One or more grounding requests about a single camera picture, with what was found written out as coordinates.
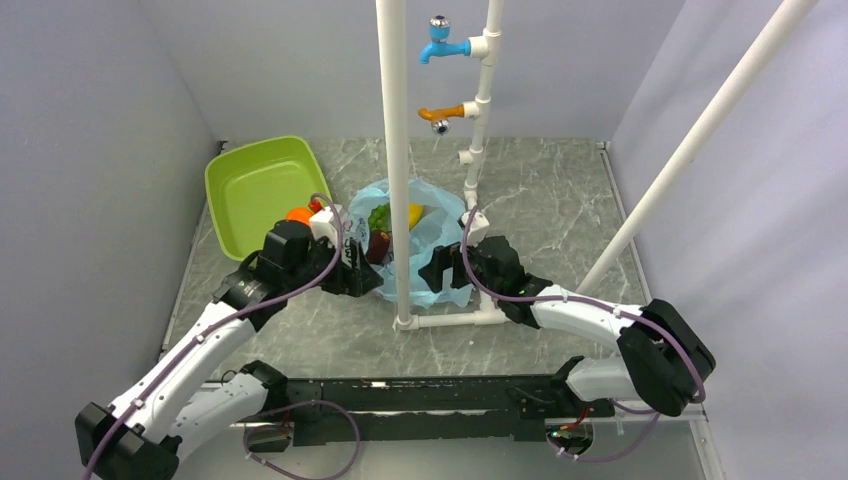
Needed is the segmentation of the dark red fake apple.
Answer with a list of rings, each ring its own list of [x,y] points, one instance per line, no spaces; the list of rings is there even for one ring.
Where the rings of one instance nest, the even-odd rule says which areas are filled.
[[[391,236],[386,231],[377,229],[370,232],[366,259],[372,265],[382,265],[391,247]]]

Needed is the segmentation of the green fake grape bunch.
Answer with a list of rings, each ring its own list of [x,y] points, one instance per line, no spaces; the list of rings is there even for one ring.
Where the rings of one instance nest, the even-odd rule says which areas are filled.
[[[370,231],[391,231],[391,210],[388,203],[373,208],[368,216],[367,223]]]

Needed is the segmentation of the light blue printed plastic bag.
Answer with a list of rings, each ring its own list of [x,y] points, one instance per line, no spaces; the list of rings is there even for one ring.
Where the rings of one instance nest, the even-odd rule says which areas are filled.
[[[450,286],[452,271],[446,270],[439,277],[442,289],[433,292],[425,280],[419,275],[419,270],[432,258],[437,246],[448,246],[461,240],[462,229],[458,219],[465,213],[465,204],[458,196],[420,179],[411,179],[408,184],[408,195],[411,204],[423,207],[422,217],[410,228],[410,303],[416,307],[429,308],[437,303],[453,303],[465,307],[469,303],[472,287],[461,288]],[[363,249],[369,249],[369,220],[372,211],[390,210],[389,181],[386,179],[373,182],[360,189],[353,197],[349,208],[349,219],[353,222],[351,229],[345,233],[347,238],[360,242]]]

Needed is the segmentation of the orange fake orange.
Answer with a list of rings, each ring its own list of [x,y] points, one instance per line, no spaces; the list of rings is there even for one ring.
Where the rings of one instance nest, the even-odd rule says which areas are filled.
[[[307,207],[296,207],[290,210],[286,215],[285,219],[288,221],[296,221],[305,225],[309,225],[310,218],[314,215],[314,212]]]

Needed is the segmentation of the yellow fake mango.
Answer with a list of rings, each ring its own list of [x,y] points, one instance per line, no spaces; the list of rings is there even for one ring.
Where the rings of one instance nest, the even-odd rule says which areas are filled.
[[[410,203],[408,207],[408,228],[414,229],[424,214],[424,207],[416,203]]]

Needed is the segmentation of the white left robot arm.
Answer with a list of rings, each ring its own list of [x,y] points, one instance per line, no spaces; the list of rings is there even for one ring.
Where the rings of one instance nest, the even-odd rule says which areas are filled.
[[[139,381],[74,421],[84,477],[170,479],[199,446],[237,421],[283,413],[313,421],[329,407],[318,388],[252,361],[218,388],[204,384],[238,347],[310,289],[360,297],[381,284],[350,222],[323,210],[282,220],[221,282],[191,329]]]

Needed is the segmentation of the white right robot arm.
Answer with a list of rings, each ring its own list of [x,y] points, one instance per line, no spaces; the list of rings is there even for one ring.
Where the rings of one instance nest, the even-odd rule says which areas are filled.
[[[514,323],[609,348],[609,358],[575,356],[551,376],[551,401],[564,415],[594,401],[639,400],[653,412],[676,417],[706,397],[704,382],[716,367],[715,357],[667,301],[625,305],[570,292],[527,272],[502,236],[468,248],[440,246],[418,272],[434,292],[449,272],[452,287],[474,285]]]

